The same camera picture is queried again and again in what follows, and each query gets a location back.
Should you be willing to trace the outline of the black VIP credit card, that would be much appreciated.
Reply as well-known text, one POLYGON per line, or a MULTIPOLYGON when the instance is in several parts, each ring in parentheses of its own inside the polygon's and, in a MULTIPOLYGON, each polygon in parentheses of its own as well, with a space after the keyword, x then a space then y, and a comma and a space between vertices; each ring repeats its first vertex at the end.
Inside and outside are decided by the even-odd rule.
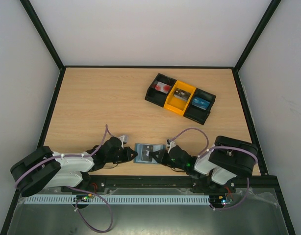
POLYGON ((153 151, 152 145, 146 145, 146 144, 141 145, 141 160, 144 162, 151 162, 152 161, 152 156, 151 156, 152 151, 153 151))

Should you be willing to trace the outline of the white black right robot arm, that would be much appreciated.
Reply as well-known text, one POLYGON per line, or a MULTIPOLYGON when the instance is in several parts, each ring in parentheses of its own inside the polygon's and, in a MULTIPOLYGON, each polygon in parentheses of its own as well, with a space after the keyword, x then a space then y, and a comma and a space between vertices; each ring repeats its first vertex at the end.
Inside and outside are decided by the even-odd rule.
POLYGON ((158 150, 150 156, 157 163, 180 169, 195 179, 210 175, 208 188, 217 192, 232 178, 252 176, 253 168, 258 163, 257 152, 255 144, 217 136, 212 147, 201 155, 191 156, 173 144, 168 150, 158 150))

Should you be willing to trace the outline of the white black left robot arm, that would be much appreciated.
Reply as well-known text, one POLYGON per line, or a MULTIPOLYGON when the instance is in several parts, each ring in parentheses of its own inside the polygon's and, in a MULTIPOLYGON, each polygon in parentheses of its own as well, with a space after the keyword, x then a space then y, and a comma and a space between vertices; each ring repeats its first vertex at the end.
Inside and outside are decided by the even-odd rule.
POLYGON ((122 164, 137 157, 137 152, 125 146, 126 137, 111 137, 81 153, 59 153, 42 146, 15 163, 10 172, 15 188, 22 197, 29 197, 46 188, 73 187, 86 190, 90 173, 107 163, 122 164))

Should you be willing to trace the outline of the teal leather card holder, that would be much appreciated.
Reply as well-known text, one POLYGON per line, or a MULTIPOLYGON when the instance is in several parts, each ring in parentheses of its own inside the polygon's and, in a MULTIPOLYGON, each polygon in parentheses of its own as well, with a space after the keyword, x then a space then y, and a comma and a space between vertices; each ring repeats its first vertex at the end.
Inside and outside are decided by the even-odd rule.
POLYGON ((133 162, 135 164, 153 164, 157 165, 156 160, 151 156, 152 152, 165 149, 164 144, 145 144, 145 143, 136 143, 134 151, 138 155, 134 158, 133 162))

